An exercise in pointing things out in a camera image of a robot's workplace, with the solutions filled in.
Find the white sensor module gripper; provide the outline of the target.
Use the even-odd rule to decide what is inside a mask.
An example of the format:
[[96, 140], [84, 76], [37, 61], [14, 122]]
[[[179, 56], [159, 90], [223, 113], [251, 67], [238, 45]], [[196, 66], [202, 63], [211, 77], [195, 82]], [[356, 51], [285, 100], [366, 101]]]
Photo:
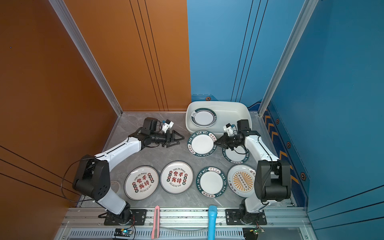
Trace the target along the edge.
[[231, 136], [234, 136], [235, 135], [235, 129], [234, 129], [235, 125], [231, 125], [231, 124], [226, 124], [223, 129], [224, 131], [227, 133], [227, 135], [229, 137]]
[[168, 130], [172, 129], [174, 122], [170, 120], [162, 121], [162, 131], [166, 133]]

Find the white sensor module left gripper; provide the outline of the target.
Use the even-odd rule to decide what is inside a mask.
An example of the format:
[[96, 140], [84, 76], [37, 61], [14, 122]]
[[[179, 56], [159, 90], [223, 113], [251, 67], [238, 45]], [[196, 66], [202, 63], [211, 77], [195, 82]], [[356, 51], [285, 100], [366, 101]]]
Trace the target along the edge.
[[168, 130], [172, 129], [174, 122], [170, 120], [162, 121], [162, 131], [166, 133]]

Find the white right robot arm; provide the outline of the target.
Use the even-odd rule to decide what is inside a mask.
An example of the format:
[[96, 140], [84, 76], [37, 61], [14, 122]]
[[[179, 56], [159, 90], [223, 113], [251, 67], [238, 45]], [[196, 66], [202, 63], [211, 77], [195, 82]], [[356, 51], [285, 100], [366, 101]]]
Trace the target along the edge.
[[281, 202], [291, 197], [291, 165], [280, 160], [264, 144], [256, 131], [241, 131], [229, 136], [225, 133], [214, 144], [223, 149], [234, 150], [245, 147], [258, 161], [252, 195], [239, 206], [240, 220], [246, 224], [256, 224], [262, 218], [264, 208], [272, 202]]

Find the white plastic bin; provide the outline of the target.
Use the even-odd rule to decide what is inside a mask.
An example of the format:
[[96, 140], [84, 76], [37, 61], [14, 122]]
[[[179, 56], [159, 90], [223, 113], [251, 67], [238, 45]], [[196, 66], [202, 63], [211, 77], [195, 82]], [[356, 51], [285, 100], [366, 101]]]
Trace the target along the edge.
[[[192, 123], [191, 113], [199, 108], [208, 108], [213, 110], [217, 115], [216, 123], [209, 128], [197, 127]], [[223, 127], [226, 124], [237, 125], [239, 120], [248, 120], [250, 127], [253, 126], [251, 115], [248, 108], [242, 103], [236, 102], [221, 102], [221, 101], [196, 101], [189, 104], [186, 113], [186, 127], [192, 134], [200, 130], [207, 130], [215, 134], [217, 137], [221, 137], [225, 132]]]

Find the orange sunburst plate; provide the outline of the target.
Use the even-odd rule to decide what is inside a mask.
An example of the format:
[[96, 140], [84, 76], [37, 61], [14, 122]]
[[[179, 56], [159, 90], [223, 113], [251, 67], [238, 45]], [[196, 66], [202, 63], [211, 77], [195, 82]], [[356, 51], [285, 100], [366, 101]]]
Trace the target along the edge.
[[228, 184], [231, 190], [242, 198], [250, 197], [254, 192], [256, 170], [248, 165], [236, 165], [229, 169]]

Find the green circuit board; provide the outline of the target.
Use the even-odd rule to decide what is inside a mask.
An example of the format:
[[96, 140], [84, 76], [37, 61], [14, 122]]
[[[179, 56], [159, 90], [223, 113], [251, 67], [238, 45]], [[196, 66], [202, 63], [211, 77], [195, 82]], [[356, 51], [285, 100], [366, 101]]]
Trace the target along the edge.
[[116, 228], [113, 238], [118, 240], [133, 240], [134, 230], [128, 228]]

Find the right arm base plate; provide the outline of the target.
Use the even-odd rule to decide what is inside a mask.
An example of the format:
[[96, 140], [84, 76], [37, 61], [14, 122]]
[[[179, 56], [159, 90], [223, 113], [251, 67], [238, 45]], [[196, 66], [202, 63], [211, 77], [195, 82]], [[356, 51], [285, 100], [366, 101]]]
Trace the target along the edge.
[[226, 209], [226, 223], [227, 225], [267, 225], [267, 218], [265, 212], [250, 214], [250, 213], [241, 213], [239, 209]]

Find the white sensor module right gripper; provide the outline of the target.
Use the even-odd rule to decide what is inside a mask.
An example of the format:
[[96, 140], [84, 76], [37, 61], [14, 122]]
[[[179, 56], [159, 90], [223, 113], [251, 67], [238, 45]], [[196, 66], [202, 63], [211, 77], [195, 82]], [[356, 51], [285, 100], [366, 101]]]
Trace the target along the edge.
[[235, 125], [231, 125], [231, 124], [226, 124], [223, 129], [224, 131], [227, 133], [227, 135], [229, 137], [231, 136], [234, 136], [235, 135], [235, 129], [234, 129]]

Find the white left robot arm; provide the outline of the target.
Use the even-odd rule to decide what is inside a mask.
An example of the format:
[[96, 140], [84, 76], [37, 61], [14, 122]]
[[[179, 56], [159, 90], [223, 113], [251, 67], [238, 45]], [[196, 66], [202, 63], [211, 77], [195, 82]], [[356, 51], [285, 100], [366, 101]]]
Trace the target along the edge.
[[131, 206], [111, 189], [111, 170], [151, 144], [169, 148], [179, 145], [184, 139], [175, 130], [158, 133], [139, 128], [115, 147], [95, 156], [82, 157], [73, 181], [73, 189], [106, 209], [119, 225], [125, 225], [131, 219]]

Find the green red rim plate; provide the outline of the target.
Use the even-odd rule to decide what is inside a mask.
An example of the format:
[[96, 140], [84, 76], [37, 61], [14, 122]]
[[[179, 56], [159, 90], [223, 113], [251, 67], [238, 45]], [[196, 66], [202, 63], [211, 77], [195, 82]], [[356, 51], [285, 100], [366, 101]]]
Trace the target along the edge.
[[201, 128], [212, 127], [217, 121], [216, 113], [208, 108], [199, 108], [191, 113], [192, 123]]

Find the clear tape roll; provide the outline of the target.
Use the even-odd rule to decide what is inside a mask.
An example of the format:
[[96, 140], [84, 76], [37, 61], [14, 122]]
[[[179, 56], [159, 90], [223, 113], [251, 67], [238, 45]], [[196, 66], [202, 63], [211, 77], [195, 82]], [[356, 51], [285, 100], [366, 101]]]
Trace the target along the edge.
[[118, 181], [111, 181], [111, 189], [116, 193], [119, 194], [121, 190], [121, 185]]

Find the white plate red characters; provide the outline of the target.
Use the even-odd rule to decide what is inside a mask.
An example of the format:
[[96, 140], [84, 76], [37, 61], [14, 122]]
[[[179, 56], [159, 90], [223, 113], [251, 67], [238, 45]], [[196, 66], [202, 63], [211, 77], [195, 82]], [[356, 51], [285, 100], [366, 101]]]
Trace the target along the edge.
[[186, 192], [194, 181], [194, 172], [185, 162], [175, 161], [165, 166], [161, 172], [160, 183], [169, 194]]
[[141, 166], [127, 176], [124, 184], [125, 194], [131, 200], [142, 201], [157, 190], [159, 183], [159, 174], [154, 168]]

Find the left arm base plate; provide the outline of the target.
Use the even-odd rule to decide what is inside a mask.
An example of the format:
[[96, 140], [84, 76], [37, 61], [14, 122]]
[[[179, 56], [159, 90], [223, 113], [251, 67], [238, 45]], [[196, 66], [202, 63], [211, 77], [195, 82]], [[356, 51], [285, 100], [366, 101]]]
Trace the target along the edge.
[[104, 218], [105, 226], [130, 226], [134, 222], [135, 226], [143, 226], [145, 224], [147, 216], [147, 210], [145, 209], [131, 209], [131, 218], [130, 220], [119, 220], [118, 217], [113, 215], [110, 212], [99, 215], [100, 218]]

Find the green lettered rim plate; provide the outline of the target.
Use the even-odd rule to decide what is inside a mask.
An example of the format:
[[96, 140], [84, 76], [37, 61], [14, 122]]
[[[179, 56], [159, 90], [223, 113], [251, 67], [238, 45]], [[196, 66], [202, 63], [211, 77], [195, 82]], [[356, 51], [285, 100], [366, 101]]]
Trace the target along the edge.
[[212, 155], [217, 146], [217, 137], [210, 131], [197, 131], [191, 134], [187, 142], [189, 152], [199, 158]]
[[222, 196], [228, 186], [228, 179], [224, 172], [216, 167], [205, 167], [196, 177], [198, 191], [207, 198]]
[[250, 157], [249, 151], [243, 146], [235, 147], [234, 150], [222, 149], [222, 155], [225, 160], [236, 165], [245, 163]]

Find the right small circuit board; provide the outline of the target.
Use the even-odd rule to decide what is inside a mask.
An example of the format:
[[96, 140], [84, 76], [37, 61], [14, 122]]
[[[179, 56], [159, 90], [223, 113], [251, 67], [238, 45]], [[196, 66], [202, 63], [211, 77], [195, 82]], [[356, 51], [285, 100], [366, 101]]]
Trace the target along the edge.
[[265, 232], [261, 226], [257, 226], [255, 229], [250, 230], [250, 232], [256, 236]]

